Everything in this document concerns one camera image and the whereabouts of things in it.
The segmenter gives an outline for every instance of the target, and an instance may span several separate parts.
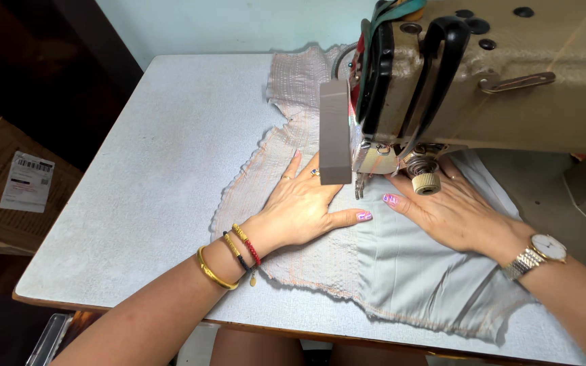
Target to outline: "painted fingernail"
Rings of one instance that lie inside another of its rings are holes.
[[[390,207],[395,207],[399,203],[399,198],[397,198],[391,194],[385,194],[383,197],[383,200]]]
[[[363,222],[363,221],[370,221],[372,220],[372,212],[363,211],[356,214],[356,221]]]

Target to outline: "wall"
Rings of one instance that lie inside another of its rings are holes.
[[[293,52],[355,42],[375,0],[96,0],[143,70],[156,55]]]

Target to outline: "fabric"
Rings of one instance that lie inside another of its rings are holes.
[[[266,133],[224,189],[212,220],[212,239],[259,212],[296,148],[303,156],[301,168],[318,150],[319,85],[330,79],[337,54],[338,49],[324,54],[311,47],[296,55],[274,55],[267,95],[289,122]],[[347,62],[341,67],[343,77]],[[494,209],[519,217],[472,150],[452,159]],[[386,193],[397,190],[377,176],[368,180],[361,200],[355,200],[353,186],[344,187],[330,212],[362,208],[372,212],[372,221],[333,230],[302,247],[282,248],[265,258],[261,269],[283,285],[352,300],[370,317],[497,342],[503,322],[532,297],[505,278],[492,260],[435,242],[392,211],[381,200]]]

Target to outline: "watch face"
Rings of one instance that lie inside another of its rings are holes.
[[[566,259],[566,248],[556,239],[548,235],[533,235],[531,238],[533,246],[537,251],[543,254],[547,259],[564,261]]]

